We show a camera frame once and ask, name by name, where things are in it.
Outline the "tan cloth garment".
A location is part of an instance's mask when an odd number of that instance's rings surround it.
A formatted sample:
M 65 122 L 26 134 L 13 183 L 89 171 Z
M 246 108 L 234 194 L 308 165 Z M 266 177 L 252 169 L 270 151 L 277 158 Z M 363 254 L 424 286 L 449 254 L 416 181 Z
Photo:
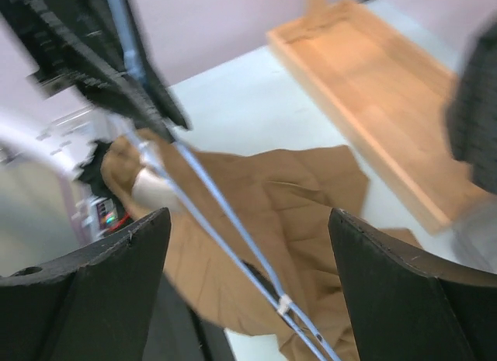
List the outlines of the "tan cloth garment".
M 197 159 L 276 271 L 284 290 L 343 360 L 359 353 L 328 232 L 333 208 L 360 213 L 369 180 L 346 146 Z M 288 360 L 313 352 L 188 211 L 169 197 L 164 270 L 202 318 L 243 335 L 275 335 Z

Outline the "wooden clothes rack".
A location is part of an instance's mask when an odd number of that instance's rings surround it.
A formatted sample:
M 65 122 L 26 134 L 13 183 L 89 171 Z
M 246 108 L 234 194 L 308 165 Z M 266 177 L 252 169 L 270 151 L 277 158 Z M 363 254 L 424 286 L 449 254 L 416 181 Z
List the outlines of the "wooden clothes rack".
M 491 201 L 455 161 L 444 109 L 456 77 L 353 0 L 307 0 L 270 30 L 274 54 L 430 233 Z

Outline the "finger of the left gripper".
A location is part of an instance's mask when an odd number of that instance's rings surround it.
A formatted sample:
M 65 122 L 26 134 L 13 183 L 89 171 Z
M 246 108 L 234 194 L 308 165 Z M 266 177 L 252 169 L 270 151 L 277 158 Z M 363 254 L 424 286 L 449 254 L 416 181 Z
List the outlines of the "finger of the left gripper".
M 149 61 L 131 0 L 116 0 L 116 37 L 127 87 L 116 98 L 116 113 L 140 128 L 166 130 L 171 123 L 189 130 L 191 125 L 182 107 Z
M 127 88 L 116 0 L 1 0 L 1 15 L 38 65 L 40 85 L 75 86 L 93 105 L 116 113 L 116 98 Z M 173 141 L 168 127 L 152 131 Z

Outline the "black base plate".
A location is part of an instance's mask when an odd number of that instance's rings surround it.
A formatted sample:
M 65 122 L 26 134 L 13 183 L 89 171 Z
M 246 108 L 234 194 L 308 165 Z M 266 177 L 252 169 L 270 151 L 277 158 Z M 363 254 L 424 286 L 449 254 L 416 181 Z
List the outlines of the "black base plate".
M 89 186 L 89 235 L 93 241 L 110 236 L 132 224 L 122 203 L 105 185 L 100 174 L 110 142 L 92 140 L 78 181 Z M 200 319 L 162 276 L 144 347 L 143 360 L 233 360 L 224 330 Z

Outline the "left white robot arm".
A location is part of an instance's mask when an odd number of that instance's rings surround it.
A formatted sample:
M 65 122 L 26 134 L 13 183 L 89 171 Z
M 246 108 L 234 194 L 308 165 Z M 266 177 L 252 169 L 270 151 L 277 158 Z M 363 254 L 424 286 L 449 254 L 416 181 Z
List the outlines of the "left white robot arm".
M 94 106 L 151 129 L 169 143 L 166 120 L 189 129 L 159 78 L 141 39 L 131 0 L 1 0 L 1 16 L 38 65 L 34 77 L 49 95 L 74 86 Z M 40 123 L 1 111 L 1 142 L 83 181 L 97 143 L 43 130 Z M 180 208 L 170 182 L 138 172 L 131 199 L 157 210 Z

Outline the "clear plastic bin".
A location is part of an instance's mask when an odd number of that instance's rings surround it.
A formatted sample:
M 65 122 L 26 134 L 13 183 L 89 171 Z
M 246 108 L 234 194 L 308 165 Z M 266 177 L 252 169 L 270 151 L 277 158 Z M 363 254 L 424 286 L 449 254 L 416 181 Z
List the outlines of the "clear plastic bin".
M 496 273 L 496 198 L 472 208 L 454 224 L 452 247 L 464 266 Z

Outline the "dark grey dotted skirt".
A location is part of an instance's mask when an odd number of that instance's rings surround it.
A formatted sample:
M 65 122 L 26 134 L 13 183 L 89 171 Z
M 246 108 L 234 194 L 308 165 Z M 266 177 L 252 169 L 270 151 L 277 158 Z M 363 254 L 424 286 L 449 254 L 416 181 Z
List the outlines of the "dark grey dotted skirt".
M 445 112 L 450 152 L 471 181 L 496 193 L 496 21 L 475 39 Z

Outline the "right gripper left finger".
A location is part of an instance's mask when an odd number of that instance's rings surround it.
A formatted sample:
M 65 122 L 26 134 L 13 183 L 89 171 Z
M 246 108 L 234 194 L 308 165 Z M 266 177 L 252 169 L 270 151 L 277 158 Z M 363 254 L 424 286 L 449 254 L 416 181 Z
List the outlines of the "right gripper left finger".
M 3 360 L 140 360 L 171 228 L 165 208 L 1 279 Z

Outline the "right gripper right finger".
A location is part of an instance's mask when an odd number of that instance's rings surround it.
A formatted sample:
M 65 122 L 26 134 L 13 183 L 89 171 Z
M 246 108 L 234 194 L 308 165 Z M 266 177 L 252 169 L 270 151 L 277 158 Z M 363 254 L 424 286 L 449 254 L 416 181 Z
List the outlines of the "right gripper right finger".
M 344 210 L 328 223 L 362 360 L 496 358 L 496 276 L 414 247 Z

